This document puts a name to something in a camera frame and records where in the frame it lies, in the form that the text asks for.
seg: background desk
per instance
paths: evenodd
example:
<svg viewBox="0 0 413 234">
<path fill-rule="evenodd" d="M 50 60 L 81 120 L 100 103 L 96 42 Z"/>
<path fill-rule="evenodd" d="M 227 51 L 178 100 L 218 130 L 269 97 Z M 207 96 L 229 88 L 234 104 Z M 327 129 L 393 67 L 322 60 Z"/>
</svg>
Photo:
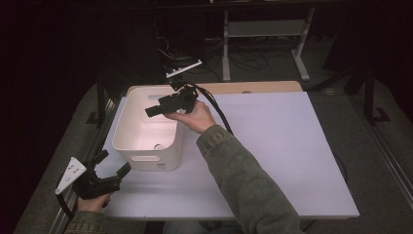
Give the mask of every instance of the background desk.
<svg viewBox="0 0 413 234">
<path fill-rule="evenodd" d="M 256 91 L 260 85 L 268 88 L 276 84 L 246 83 L 244 88 Z M 230 94 L 215 98 L 235 136 L 254 154 L 301 217 L 358 216 L 306 93 Z M 104 144 L 110 155 L 97 168 L 100 176 L 111 176 L 125 163 L 111 144 L 125 101 L 121 101 Z M 217 114 L 213 115 L 220 123 Z M 181 163 L 176 170 L 131 171 L 104 212 L 108 216 L 141 219 L 234 217 L 196 146 L 197 138 L 197 134 L 185 131 Z"/>
</svg>

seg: hand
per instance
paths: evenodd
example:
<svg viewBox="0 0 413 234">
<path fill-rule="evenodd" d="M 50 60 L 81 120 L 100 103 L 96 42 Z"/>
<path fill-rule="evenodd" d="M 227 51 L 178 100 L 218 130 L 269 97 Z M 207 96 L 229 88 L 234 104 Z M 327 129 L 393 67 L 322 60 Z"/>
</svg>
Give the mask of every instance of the hand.
<svg viewBox="0 0 413 234">
<path fill-rule="evenodd" d="M 188 126 L 192 131 L 201 134 L 209 127 L 216 125 L 209 108 L 202 101 L 195 101 L 194 109 L 189 114 L 173 112 L 165 114 L 171 120 L 177 120 Z"/>
<path fill-rule="evenodd" d="M 79 212 L 97 212 L 102 211 L 103 205 L 110 202 L 110 196 L 112 193 L 101 195 L 99 197 L 83 200 L 81 197 L 78 198 L 78 211 Z"/>
</svg>

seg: person's arm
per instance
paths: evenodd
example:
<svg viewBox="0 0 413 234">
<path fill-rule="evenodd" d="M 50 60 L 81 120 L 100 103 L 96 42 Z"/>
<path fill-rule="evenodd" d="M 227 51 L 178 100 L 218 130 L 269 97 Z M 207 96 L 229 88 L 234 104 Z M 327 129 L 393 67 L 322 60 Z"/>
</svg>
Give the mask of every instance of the person's arm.
<svg viewBox="0 0 413 234">
<path fill-rule="evenodd" d="M 197 101 L 190 114 L 166 116 L 201 134 L 197 144 L 245 233 L 303 233 L 280 188 L 234 136 L 216 125 L 204 103 Z"/>
<path fill-rule="evenodd" d="M 101 210 L 103 205 L 110 201 L 110 195 L 105 194 L 91 200 L 79 198 L 78 211 L 64 234 L 104 234 L 104 214 L 101 213 Z"/>
</svg>

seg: white bracket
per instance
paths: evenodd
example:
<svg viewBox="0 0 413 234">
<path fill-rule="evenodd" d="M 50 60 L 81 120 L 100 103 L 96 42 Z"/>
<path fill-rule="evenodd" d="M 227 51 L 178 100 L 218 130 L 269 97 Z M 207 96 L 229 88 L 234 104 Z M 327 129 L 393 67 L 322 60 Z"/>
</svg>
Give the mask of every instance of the white bracket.
<svg viewBox="0 0 413 234">
<path fill-rule="evenodd" d="M 76 158 L 70 158 L 69 165 L 67 166 L 66 172 L 64 172 L 60 183 L 58 184 L 55 194 L 60 194 L 64 189 L 66 189 L 70 184 L 72 184 L 79 176 L 86 172 L 86 167 L 83 166 Z"/>
<path fill-rule="evenodd" d="M 201 62 L 200 60 L 198 60 L 197 63 L 194 63 L 194 64 L 192 64 L 192 65 L 186 66 L 186 67 L 184 67 L 184 68 L 178 68 L 177 70 L 174 69 L 172 73 L 167 73 L 167 78 L 172 77 L 172 76 L 174 76 L 174 75 L 177 75 L 177 74 L 179 74 L 179 73 L 182 73 L 182 72 L 184 72 L 184 71 L 186 71 L 186 70 L 189 70 L 189 69 L 191 69 L 191 68 L 193 68 L 193 67 L 196 67 L 197 65 L 201 65 L 201 64 L 202 64 L 202 62 Z"/>
</svg>

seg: forearm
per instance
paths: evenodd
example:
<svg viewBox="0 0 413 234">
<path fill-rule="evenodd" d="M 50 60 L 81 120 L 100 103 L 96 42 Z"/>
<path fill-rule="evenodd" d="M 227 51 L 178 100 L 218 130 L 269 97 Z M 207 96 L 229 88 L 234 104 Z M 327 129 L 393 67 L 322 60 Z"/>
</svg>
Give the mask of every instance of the forearm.
<svg viewBox="0 0 413 234">
<path fill-rule="evenodd" d="M 104 214 L 77 212 L 64 234 L 104 234 L 103 222 Z"/>
<path fill-rule="evenodd" d="M 213 126 L 197 144 L 246 233 L 302 233 L 297 212 L 235 137 Z"/>
</svg>

